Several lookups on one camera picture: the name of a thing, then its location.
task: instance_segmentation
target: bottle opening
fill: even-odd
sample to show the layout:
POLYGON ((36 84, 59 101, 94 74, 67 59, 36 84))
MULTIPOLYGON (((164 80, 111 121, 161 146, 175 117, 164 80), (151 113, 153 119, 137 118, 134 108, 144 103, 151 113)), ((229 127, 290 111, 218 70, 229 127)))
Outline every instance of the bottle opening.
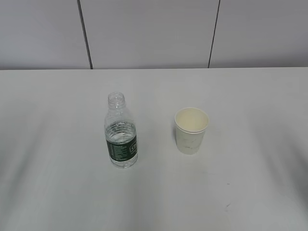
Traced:
POLYGON ((108 95, 108 106, 111 109, 125 107, 125 98, 121 92, 113 92, 108 95))

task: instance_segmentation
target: white table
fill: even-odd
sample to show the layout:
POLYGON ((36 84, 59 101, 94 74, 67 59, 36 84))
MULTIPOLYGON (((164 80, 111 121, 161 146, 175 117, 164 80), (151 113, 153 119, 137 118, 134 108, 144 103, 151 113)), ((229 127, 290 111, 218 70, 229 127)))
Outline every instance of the white table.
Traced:
POLYGON ((1 231, 307 231, 308 68, 0 71, 1 231), (114 167, 107 95, 139 159, 114 167), (181 154, 174 113, 210 125, 181 154))

